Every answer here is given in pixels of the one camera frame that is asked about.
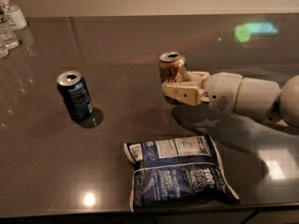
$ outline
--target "soda can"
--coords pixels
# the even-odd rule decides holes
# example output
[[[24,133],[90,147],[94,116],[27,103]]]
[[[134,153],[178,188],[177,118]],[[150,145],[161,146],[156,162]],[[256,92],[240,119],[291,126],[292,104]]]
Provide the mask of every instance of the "soda can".
[[[82,120],[91,115],[93,104],[84,77],[77,71],[66,71],[57,78],[57,89],[64,98],[72,120]]]
[[[169,51],[160,56],[159,72],[161,82],[182,82],[187,76],[187,61],[178,51]],[[180,105],[181,102],[167,96],[165,100],[171,105]]]

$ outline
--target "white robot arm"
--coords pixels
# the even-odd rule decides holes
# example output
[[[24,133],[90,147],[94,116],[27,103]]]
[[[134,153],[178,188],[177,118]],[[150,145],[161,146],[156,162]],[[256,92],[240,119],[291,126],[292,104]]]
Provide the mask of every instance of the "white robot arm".
[[[212,111],[250,117],[282,127],[299,127],[299,76],[280,89],[274,81],[239,74],[181,73],[180,82],[165,81],[164,96],[188,105],[207,105]]]

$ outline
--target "blue can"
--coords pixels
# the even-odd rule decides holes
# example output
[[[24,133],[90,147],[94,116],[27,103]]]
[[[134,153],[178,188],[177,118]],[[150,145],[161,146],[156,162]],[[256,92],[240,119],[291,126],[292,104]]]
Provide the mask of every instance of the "blue can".
[[[72,120],[86,119],[93,112],[93,103],[81,73],[67,71],[57,78],[57,89],[64,98]]]

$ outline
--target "clear bottle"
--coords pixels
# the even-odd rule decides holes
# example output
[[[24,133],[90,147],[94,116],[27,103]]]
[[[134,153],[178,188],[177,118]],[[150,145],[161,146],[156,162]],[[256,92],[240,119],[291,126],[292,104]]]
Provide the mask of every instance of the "clear bottle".
[[[12,31],[2,8],[0,8],[0,37],[8,49],[14,49],[19,46],[19,40]]]
[[[8,55],[8,49],[3,39],[0,36],[0,58]]]
[[[0,4],[6,13],[12,30],[17,31],[27,26],[27,21],[18,5],[10,2],[9,0],[0,0]]]

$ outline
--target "reflective surface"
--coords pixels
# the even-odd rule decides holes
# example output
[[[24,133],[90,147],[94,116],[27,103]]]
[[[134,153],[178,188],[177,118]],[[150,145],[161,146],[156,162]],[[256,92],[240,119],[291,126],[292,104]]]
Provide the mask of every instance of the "reflective surface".
[[[253,23],[260,27],[245,25],[242,35],[240,25]],[[298,202],[296,129],[170,105],[158,70],[162,53],[179,50],[189,70],[282,86],[299,74],[298,24],[294,14],[31,19],[17,33],[21,45],[0,60],[0,217],[129,212],[134,170],[122,144],[201,133],[219,143],[239,207]],[[56,89],[67,70],[85,77],[96,110],[81,123]],[[214,207],[231,208],[163,206]]]

